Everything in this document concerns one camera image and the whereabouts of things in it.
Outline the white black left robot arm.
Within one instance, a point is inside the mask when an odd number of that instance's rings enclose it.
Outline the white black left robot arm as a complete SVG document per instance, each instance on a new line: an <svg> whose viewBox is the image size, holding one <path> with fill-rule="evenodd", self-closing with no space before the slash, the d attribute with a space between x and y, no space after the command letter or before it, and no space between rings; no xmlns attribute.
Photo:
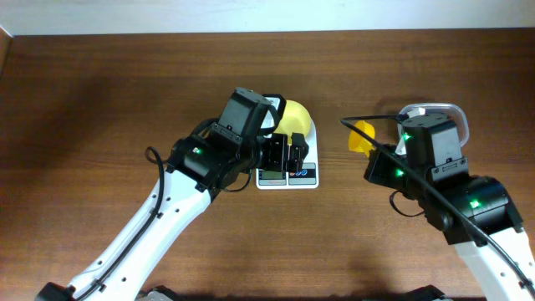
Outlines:
<svg viewBox="0 0 535 301"><path fill-rule="evenodd" d="M238 176L255 170L299 172L315 131L309 112L280 94L233 91L224 110L203 120L162 159L158 180L139 211L81 274L63 287L49 282L38 300L135 300L158 262L188 225Z"/></svg>

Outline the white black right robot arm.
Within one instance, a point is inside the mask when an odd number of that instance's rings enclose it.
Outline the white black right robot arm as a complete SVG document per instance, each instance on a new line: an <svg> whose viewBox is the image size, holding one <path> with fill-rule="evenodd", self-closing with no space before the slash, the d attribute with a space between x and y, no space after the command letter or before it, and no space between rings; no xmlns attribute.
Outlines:
<svg viewBox="0 0 535 301"><path fill-rule="evenodd" d="M534 257L521 215L505 186L473 176L458 124L444 113L393 115L404 153L367 135L365 179L415 200L470 269L488 300L532 300Z"/></svg>

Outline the yellow plastic scoop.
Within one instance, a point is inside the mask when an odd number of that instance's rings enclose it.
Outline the yellow plastic scoop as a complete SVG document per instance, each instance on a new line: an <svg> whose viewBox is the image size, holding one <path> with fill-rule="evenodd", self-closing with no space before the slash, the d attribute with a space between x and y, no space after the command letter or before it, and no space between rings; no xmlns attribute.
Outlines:
<svg viewBox="0 0 535 301"><path fill-rule="evenodd" d="M354 123L354 127L363 131L370 138L375 138L375 128L370 123L359 120ZM354 131L349 134L348 147L350 151L364 154L366 157L369 157L370 152L375 149L361 134Z"/></svg>

